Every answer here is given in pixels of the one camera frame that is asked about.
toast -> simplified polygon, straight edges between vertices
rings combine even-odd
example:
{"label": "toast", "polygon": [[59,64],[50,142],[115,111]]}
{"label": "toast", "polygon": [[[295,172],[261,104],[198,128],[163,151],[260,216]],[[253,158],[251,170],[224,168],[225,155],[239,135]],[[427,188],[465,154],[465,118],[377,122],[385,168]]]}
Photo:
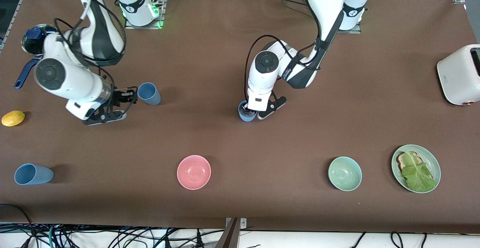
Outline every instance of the toast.
{"label": "toast", "polygon": [[[396,161],[398,163],[398,167],[400,168],[400,171],[403,170],[403,168],[405,167],[405,163],[403,162],[403,156],[405,155],[404,152],[402,152],[397,158],[396,158]],[[413,157],[418,161],[417,164],[420,164],[420,163],[423,163],[423,160],[420,158],[420,156],[413,151]]]}

plate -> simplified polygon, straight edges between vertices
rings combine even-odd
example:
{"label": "plate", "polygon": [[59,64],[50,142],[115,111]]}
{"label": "plate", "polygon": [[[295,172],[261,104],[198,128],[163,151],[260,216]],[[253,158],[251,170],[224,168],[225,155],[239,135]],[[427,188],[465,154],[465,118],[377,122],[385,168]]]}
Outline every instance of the plate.
{"label": "plate", "polygon": [[[432,177],[434,181],[437,183],[435,187],[427,192],[416,192],[410,188],[407,187],[407,181],[402,175],[402,172],[400,171],[400,167],[398,166],[398,162],[396,161],[396,158],[402,153],[406,151],[414,151],[418,154],[418,156],[423,160],[425,164],[427,164],[427,168],[432,174]],[[391,158],[391,171],[393,172],[393,176],[395,176],[396,180],[408,191],[414,192],[414,193],[419,193],[419,194],[425,194],[428,192],[432,192],[437,188],[439,182],[440,182],[440,177],[442,176],[442,172],[440,171],[440,165],[438,164],[437,158],[429,152],[427,149],[425,149],[422,146],[418,145],[404,145],[400,148],[398,148],[395,153],[393,154],[393,157]]]}

toaster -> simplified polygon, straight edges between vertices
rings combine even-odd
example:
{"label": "toaster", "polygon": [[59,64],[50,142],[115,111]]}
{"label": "toaster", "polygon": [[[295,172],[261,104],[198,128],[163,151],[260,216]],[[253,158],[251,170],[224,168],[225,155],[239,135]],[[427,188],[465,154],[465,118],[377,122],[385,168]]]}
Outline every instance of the toaster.
{"label": "toaster", "polygon": [[454,105],[480,101],[480,45],[467,45],[437,64],[445,98]]}

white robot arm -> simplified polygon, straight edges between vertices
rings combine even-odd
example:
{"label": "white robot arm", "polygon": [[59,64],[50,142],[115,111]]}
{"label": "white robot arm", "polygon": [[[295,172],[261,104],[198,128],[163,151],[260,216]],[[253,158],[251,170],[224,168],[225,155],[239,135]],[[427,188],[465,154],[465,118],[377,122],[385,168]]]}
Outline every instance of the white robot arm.
{"label": "white robot arm", "polygon": [[275,100],[270,100],[278,77],[295,89],[306,88],[312,83],[331,42],[348,17],[344,10],[345,1],[306,0],[314,18],[317,19],[320,34],[307,57],[283,41],[271,42],[257,54],[250,66],[247,102],[239,107],[243,120],[253,120],[252,112],[259,112],[258,118],[262,120],[283,106],[286,102],[284,97],[276,99],[274,96]]}
{"label": "white robot arm", "polygon": [[[34,69],[34,78],[46,91],[68,99],[67,110],[86,124],[122,120],[126,117],[123,111],[110,112],[113,104],[134,103],[136,93],[129,90],[126,94],[119,94],[123,101],[113,101],[115,86],[91,72],[89,67],[117,64],[125,51],[125,31],[122,29],[120,35],[115,28],[111,12],[106,9],[103,0],[80,1],[84,13],[77,25],[71,31],[46,36],[43,56]],[[119,1],[130,23],[142,26],[154,19],[150,9],[152,0]],[[90,25],[79,27],[86,16]]]}

yellow lemon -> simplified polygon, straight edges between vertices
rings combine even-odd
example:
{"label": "yellow lemon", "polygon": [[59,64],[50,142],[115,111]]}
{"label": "yellow lemon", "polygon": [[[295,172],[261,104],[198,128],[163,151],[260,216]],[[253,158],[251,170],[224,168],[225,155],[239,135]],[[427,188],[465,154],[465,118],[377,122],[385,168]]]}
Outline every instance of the yellow lemon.
{"label": "yellow lemon", "polygon": [[2,121],[1,123],[2,125],[11,127],[11,126],[20,124],[24,120],[25,120],[25,112],[14,110],[4,115],[1,119]]}

